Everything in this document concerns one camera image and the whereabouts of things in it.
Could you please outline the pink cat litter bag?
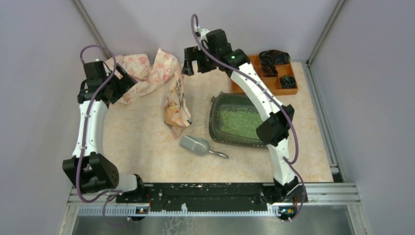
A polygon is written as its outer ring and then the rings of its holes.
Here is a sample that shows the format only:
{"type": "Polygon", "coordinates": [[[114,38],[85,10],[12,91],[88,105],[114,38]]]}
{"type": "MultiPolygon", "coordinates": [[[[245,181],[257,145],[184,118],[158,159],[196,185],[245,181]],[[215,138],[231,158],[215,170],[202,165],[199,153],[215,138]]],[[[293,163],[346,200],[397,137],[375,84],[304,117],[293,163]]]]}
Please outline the pink cat litter bag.
{"type": "Polygon", "coordinates": [[[184,75],[181,70],[174,73],[174,81],[171,84],[163,103],[164,123],[170,128],[174,139],[178,139],[185,128],[193,121],[186,106],[184,97],[184,75]]]}

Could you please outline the silver metal scoop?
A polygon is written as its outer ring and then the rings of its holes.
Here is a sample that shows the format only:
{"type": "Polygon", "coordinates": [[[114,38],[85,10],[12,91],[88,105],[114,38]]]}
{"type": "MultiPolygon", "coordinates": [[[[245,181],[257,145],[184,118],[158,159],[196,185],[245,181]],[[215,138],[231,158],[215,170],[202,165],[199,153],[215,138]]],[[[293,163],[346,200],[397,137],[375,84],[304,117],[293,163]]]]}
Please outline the silver metal scoop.
{"type": "Polygon", "coordinates": [[[186,148],[192,153],[198,156],[205,156],[207,154],[216,155],[225,159],[229,159],[229,156],[218,151],[211,149],[210,144],[207,140],[185,135],[180,140],[180,146],[186,148]]]}

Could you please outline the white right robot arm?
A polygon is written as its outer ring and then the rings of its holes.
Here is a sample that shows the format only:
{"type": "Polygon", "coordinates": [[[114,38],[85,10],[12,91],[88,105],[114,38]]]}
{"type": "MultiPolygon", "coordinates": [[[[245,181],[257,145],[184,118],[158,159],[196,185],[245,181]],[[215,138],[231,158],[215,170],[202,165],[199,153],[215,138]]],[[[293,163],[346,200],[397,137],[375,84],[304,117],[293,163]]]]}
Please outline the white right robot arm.
{"type": "Polygon", "coordinates": [[[278,200],[288,202],[300,185],[299,177],[289,161],[289,138],[294,138],[296,160],[299,155],[299,141],[293,126],[295,109],[279,101],[260,79],[253,64],[241,49],[232,49],[224,30],[209,31],[199,26],[191,28],[197,43],[184,50],[185,75],[194,74],[193,62],[197,62],[198,72],[206,73],[219,69],[236,83],[257,109],[262,123],[256,134],[267,146],[274,165],[274,184],[278,200]]]}

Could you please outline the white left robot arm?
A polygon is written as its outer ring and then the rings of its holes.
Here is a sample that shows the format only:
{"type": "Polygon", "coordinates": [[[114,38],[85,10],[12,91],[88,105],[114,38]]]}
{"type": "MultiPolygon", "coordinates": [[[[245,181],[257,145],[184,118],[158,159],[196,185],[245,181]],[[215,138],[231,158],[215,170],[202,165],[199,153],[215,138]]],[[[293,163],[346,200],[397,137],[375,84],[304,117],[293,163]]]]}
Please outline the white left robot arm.
{"type": "Polygon", "coordinates": [[[134,202],[142,202],[147,190],[137,174],[120,173],[104,155],[103,131],[109,106],[116,103],[136,81],[120,65],[121,77],[109,77],[109,64],[100,60],[85,63],[77,102],[80,109],[79,133],[72,157],[63,161],[63,171],[81,194],[103,190],[126,192],[134,202]]]}

